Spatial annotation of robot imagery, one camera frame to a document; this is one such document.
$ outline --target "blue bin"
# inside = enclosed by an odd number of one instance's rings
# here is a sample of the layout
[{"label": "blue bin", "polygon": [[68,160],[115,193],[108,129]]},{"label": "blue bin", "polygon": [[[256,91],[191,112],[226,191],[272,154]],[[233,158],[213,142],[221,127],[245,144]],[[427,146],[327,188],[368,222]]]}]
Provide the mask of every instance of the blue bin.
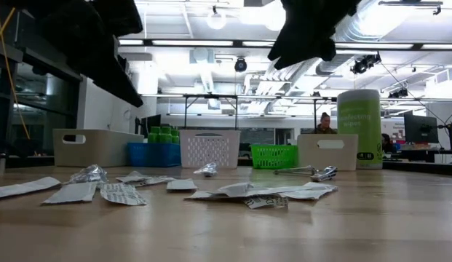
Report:
[{"label": "blue bin", "polygon": [[181,165],[181,146],[173,143],[128,143],[133,167],[175,167]]}]

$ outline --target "green cup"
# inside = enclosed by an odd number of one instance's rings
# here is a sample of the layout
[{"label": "green cup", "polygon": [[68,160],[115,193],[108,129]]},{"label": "green cup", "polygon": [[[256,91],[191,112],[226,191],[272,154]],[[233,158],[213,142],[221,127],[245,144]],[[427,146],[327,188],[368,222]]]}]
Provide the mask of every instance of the green cup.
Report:
[{"label": "green cup", "polygon": [[148,143],[158,143],[159,135],[158,134],[148,134]]},{"label": "green cup", "polygon": [[160,134],[159,135],[159,142],[160,143],[172,143],[173,137],[171,134]]},{"label": "green cup", "polygon": [[173,143],[180,143],[180,138],[173,135]]},{"label": "green cup", "polygon": [[170,127],[161,127],[161,133],[170,135]]},{"label": "green cup", "polygon": [[161,132],[161,128],[160,127],[151,127],[151,134],[159,134]]}]

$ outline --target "black cloth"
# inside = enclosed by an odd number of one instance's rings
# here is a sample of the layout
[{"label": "black cloth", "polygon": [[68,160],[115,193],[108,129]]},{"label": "black cloth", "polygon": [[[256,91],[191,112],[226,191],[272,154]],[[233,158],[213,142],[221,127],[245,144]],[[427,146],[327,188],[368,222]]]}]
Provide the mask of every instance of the black cloth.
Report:
[{"label": "black cloth", "polygon": [[391,143],[383,145],[383,151],[384,153],[397,153],[397,149]]}]

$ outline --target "table surface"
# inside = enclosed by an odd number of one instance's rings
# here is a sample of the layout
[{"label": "table surface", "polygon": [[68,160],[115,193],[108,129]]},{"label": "table surface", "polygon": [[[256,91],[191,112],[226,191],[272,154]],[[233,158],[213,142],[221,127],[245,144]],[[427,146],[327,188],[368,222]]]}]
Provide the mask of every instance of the table surface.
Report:
[{"label": "table surface", "polygon": [[[8,170],[0,186],[76,168]],[[294,186],[308,178],[269,170],[108,168],[110,181],[138,170],[193,178],[201,190],[240,181]],[[166,185],[139,188],[148,205],[115,205],[96,193],[86,204],[40,206],[57,190],[0,199],[0,261],[452,261],[452,177],[359,170],[340,172],[339,190],[317,202],[250,210],[239,202],[185,201]]]}]

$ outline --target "person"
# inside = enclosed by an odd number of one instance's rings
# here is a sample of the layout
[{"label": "person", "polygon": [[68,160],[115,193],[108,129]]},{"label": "person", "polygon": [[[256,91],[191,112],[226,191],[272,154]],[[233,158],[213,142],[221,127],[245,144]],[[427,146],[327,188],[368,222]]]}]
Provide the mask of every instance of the person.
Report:
[{"label": "person", "polygon": [[397,150],[392,144],[391,138],[388,134],[381,134],[381,144],[383,146],[384,153],[395,153]]},{"label": "person", "polygon": [[318,124],[316,132],[317,134],[337,134],[337,132],[329,127],[330,116],[327,113],[322,113],[320,124]]}]

